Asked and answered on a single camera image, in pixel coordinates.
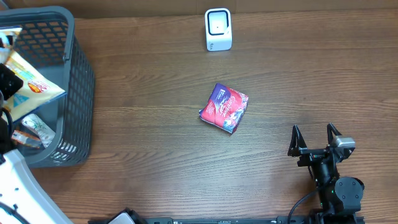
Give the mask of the small orange tissue pack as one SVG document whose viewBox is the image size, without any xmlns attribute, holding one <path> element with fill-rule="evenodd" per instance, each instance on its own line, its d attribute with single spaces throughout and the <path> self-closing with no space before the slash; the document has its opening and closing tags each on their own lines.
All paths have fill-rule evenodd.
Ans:
<svg viewBox="0 0 398 224">
<path fill-rule="evenodd" d="M 11 139 L 19 144 L 34 148 L 39 148 L 42 145 L 39 138 L 18 130 L 14 130 Z"/>
</svg>

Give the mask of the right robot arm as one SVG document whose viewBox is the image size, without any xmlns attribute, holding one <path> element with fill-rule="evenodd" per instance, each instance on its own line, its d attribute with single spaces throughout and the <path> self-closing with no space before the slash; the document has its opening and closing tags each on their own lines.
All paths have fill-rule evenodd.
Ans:
<svg viewBox="0 0 398 224">
<path fill-rule="evenodd" d="M 290 209 L 286 223 L 364 223 L 357 217 L 361 210 L 364 184 L 355 177 L 341 177 L 337 164 L 348 159 L 355 150 L 353 138 L 342 135 L 332 123 L 326 127 L 328 144 L 321 149 L 309 149 L 297 125 L 287 155 L 298 157 L 297 165 L 307 167 L 315 190 L 303 196 Z M 318 195 L 320 208 L 312 209 L 305 217 L 294 215 L 295 209 L 310 197 Z"/>
</svg>

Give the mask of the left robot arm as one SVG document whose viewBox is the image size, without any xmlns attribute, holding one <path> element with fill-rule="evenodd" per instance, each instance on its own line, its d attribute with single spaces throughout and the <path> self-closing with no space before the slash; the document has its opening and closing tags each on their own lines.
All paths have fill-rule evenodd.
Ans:
<svg viewBox="0 0 398 224">
<path fill-rule="evenodd" d="M 1 223 L 71 223 L 36 181 L 15 148 L 12 118 L 4 102 L 22 87 L 22 80 L 1 64 Z"/>
</svg>

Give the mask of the yellow white snack bag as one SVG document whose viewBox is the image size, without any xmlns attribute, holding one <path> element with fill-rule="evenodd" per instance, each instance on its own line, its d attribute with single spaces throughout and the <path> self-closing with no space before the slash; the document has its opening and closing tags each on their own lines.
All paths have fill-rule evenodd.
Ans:
<svg viewBox="0 0 398 224">
<path fill-rule="evenodd" d="M 5 100 L 4 107 L 13 121 L 23 118 L 42 105 L 66 95 L 66 91 L 46 79 L 16 51 L 16 40 L 22 28 L 1 28 L 1 64 L 11 69 L 24 83 L 22 88 Z"/>
</svg>

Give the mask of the red purple pad package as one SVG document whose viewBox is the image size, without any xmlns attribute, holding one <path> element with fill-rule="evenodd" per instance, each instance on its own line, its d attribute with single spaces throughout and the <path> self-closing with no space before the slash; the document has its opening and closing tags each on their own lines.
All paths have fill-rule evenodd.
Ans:
<svg viewBox="0 0 398 224">
<path fill-rule="evenodd" d="M 217 83 L 199 117 L 230 134 L 233 134 L 248 106 L 249 97 L 239 91 Z"/>
</svg>

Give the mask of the white tube with gold cap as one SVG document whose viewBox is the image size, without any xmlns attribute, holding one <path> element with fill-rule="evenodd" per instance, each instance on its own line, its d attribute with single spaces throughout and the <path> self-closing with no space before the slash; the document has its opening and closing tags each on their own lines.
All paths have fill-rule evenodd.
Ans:
<svg viewBox="0 0 398 224">
<path fill-rule="evenodd" d="M 29 114 L 25 116 L 22 119 L 22 124 L 39 137 L 44 148 L 49 147 L 49 145 L 52 143 L 55 137 L 55 131 L 53 131 L 36 114 Z"/>
</svg>

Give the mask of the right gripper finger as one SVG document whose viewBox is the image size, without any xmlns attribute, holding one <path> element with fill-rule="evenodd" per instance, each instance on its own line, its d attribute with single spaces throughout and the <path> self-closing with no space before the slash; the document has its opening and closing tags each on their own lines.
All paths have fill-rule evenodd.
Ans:
<svg viewBox="0 0 398 224">
<path fill-rule="evenodd" d="M 292 138 L 287 155 L 291 157 L 298 157 L 305 154 L 307 149 L 308 147 L 304 138 L 302 137 L 299 127 L 297 125 L 293 125 Z"/>
<path fill-rule="evenodd" d="M 328 123 L 326 129 L 328 136 L 328 145 L 337 146 L 341 133 L 336 129 L 336 127 L 332 123 Z"/>
</svg>

